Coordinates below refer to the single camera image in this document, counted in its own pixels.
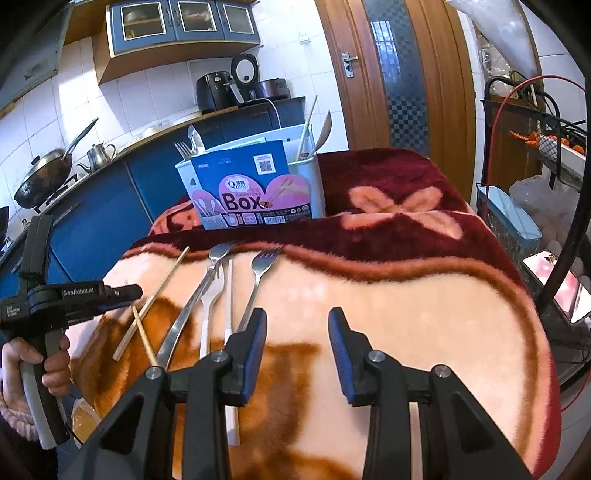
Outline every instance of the kettle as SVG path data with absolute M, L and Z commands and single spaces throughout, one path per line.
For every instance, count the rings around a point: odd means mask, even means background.
M 106 149 L 109 147 L 113 147 L 113 153 L 111 156 L 109 156 L 106 152 Z M 117 149 L 113 144 L 108 144 L 105 147 L 102 143 L 99 143 L 98 145 L 93 144 L 92 148 L 86 153 L 88 160 L 90 160 L 90 166 L 87 167 L 83 163 L 79 163 L 77 165 L 86 173 L 94 173 L 110 163 L 115 157 L 116 153 Z

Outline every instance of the red cable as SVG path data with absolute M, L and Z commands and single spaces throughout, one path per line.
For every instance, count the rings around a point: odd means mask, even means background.
M 541 80 L 541 79 L 558 79 L 558 80 L 564 80 L 565 82 L 569 82 L 569 83 L 572 83 L 573 85 L 576 85 L 582 91 L 585 91 L 585 89 L 583 87 L 581 87 L 577 82 L 574 82 L 573 80 L 570 80 L 570 79 L 565 78 L 565 77 L 561 77 L 560 75 L 539 75 L 537 77 L 530 78 L 530 79 L 528 79 L 528 80 L 520 83 L 517 87 L 515 87 L 513 90 L 511 90 L 511 93 L 509 93 L 509 95 L 507 95 L 505 97 L 505 99 L 501 103 L 501 106 L 499 107 L 498 112 L 496 113 L 495 121 L 492 124 L 491 147 L 490 147 L 489 153 L 488 153 L 488 166 L 487 166 L 487 169 L 486 169 L 486 196 L 485 196 L 484 206 L 482 208 L 482 219 L 485 222 L 486 222 L 486 217 L 488 215 L 488 189 L 489 189 L 489 183 L 491 181 L 492 156 L 493 156 L 493 153 L 495 151 L 496 127 L 497 127 L 497 125 L 499 123 L 499 119 L 501 118 L 501 113 L 503 111 L 503 107 L 506 105 L 506 103 L 509 101 L 509 99 L 511 98 L 511 96 L 517 90 L 519 90 L 520 88 L 523 88 L 525 86 L 528 86 L 530 83 L 533 83 L 536 80 Z
M 579 390 L 579 392 L 574 396 L 574 398 L 564 408 L 560 409 L 560 413 L 566 411 L 568 408 L 570 408 L 570 406 L 574 402 L 577 401 L 577 398 L 579 398 L 581 396 L 581 393 L 583 393 L 583 390 L 587 386 L 587 383 L 589 382 L 589 377 L 591 377 L 591 369 L 589 369 L 589 373 L 587 374 L 587 377 L 585 377 L 585 381 L 583 382 L 583 386 L 581 387 L 581 390 Z

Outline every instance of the white utensil holder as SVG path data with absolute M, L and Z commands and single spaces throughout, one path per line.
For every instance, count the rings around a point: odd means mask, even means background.
M 322 186 L 322 178 L 320 177 L 318 155 L 300 161 L 290 160 L 290 157 L 296 154 L 297 144 L 300 140 L 303 128 L 304 125 L 280 128 L 271 132 L 252 135 L 251 137 L 241 138 L 240 140 L 234 140 L 227 144 L 218 145 L 217 147 L 208 149 L 207 152 L 236 148 L 256 140 L 283 140 L 283 147 L 287 157 L 287 166 L 290 173 L 303 177 L 308 182 L 310 188 L 312 218 L 323 218 L 326 216 L 326 203 L 324 201 L 324 188 Z M 310 152 L 314 148 L 314 137 L 311 129 L 312 127 L 310 126 L 310 134 L 304 143 L 304 152 Z M 197 178 L 197 174 L 195 173 L 195 169 L 193 168 L 193 163 L 191 163 L 191 160 L 186 160 L 176 164 L 175 167 L 183 181 L 187 193 L 189 194 L 189 198 L 192 201 L 193 192 L 196 190 L 203 190 L 199 183 L 199 179 Z

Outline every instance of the sleeve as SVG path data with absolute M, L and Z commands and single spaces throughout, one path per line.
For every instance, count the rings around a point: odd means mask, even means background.
M 0 380 L 0 465 L 2 479 L 57 479 L 57 453 L 43 450 L 30 415 L 4 403 Z

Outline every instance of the cabinet handle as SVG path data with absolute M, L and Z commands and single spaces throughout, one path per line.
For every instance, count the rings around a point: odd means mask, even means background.
M 18 268 L 21 266 L 22 264 L 22 257 L 18 260 L 18 262 L 14 265 L 14 267 L 11 268 L 11 272 L 12 273 L 16 273 Z
M 57 226 L 61 223 L 61 221 L 66 218 L 69 214 L 71 214 L 74 210 L 76 210 L 80 206 L 80 203 L 75 203 L 74 205 L 70 206 L 66 209 L 58 218 L 53 221 L 53 226 Z
M 181 26 L 181 16 L 178 14 L 178 10 L 176 8 L 173 8 L 173 12 L 174 12 L 174 21 L 176 22 L 177 26 Z

